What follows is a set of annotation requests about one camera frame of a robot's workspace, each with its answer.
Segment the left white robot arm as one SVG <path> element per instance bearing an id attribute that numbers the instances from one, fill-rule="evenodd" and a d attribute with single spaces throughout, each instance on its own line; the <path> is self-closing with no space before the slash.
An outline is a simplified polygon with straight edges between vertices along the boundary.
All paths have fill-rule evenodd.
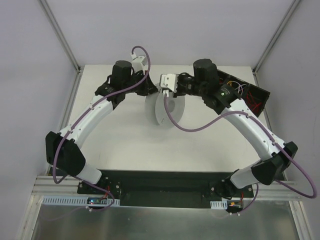
<path id="1" fill-rule="evenodd" d="M 102 171 L 87 163 L 81 148 L 90 133 L 122 103 L 126 95 L 135 93 L 150 96 L 158 91 L 150 76 L 150 63 L 146 56 L 133 56 L 132 61 L 118 60 L 112 73 L 97 88 L 85 110 L 59 132 L 50 131 L 45 137 L 46 160 L 52 166 L 55 184 L 65 178 L 57 178 L 61 170 L 66 176 L 88 182 L 88 188 L 99 195 L 105 191 Z"/>

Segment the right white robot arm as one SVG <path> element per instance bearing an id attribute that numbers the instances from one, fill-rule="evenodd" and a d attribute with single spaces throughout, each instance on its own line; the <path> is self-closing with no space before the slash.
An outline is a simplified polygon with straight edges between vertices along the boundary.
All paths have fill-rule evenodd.
<path id="1" fill-rule="evenodd" d="M 259 156 L 256 163 L 235 170 L 215 185 L 218 196 L 231 199 L 249 185 L 261 183 L 268 186 L 290 166 L 290 158 L 298 151 L 297 145 L 292 141 L 284 142 L 267 129 L 232 86 L 221 84 L 217 66 L 210 59 L 196 60 L 193 75 L 178 74 L 175 94 L 201 97 L 207 107 L 229 121 L 245 137 Z"/>

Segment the grey plastic spool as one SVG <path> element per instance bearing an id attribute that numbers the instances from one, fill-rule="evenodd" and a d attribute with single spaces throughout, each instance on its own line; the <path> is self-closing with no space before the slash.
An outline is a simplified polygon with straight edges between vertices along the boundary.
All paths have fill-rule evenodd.
<path id="1" fill-rule="evenodd" d="M 148 95 L 144 101 L 144 113 L 150 125 L 163 129 L 170 129 L 174 124 L 168 117 L 164 104 L 164 95 L 160 86 L 156 85 L 157 91 Z M 185 96 L 168 96 L 166 98 L 167 110 L 173 120 L 178 123 L 184 113 L 186 105 Z"/>

